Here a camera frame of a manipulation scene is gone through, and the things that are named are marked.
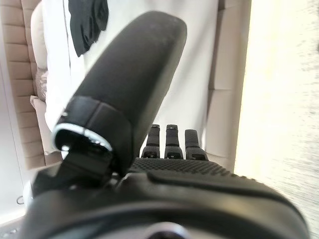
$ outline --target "black plastic housing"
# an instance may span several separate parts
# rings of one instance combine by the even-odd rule
[[[70,128],[80,126],[110,144],[116,170],[124,175],[169,89],[186,35],[185,23],[163,12],[147,12],[131,22],[68,104],[53,132],[56,147],[72,147],[79,132]]]

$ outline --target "beige cushion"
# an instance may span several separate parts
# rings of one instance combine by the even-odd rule
[[[31,39],[36,64],[40,69],[47,68],[47,51],[43,33],[42,3],[33,11],[31,17]]]
[[[45,122],[45,118],[44,118],[44,113],[45,113],[45,109],[46,109],[45,102],[41,101],[36,96],[31,96],[30,102],[36,111],[36,117],[37,117],[38,123],[39,123],[44,154],[49,155],[53,152],[58,151],[56,148],[54,148],[54,146],[52,144],[51,131],[49,130],[49,128]]]

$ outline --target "white wall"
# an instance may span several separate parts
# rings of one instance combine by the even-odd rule
[[[0,224],[24,214],[16,200],[27,180],[0,23]]]
[[[5,96],[0,74],[0,224],[16,218],[24,210],[23,205],[16,203],[23,185]]]

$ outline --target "black joint cap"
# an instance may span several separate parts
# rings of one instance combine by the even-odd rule
[[[168,124],[166,127],[166,146],[179,147],[177,125]]]
[[[153,124],[150,132],[149,132],[149,136],[148,136],[148,140],[146,142],[146,146],[156,146],[159,147],[160,146],[160,126],[158,124]]]
[[[185,130],[185,147],[200,148],[196,130],[194,129]]]

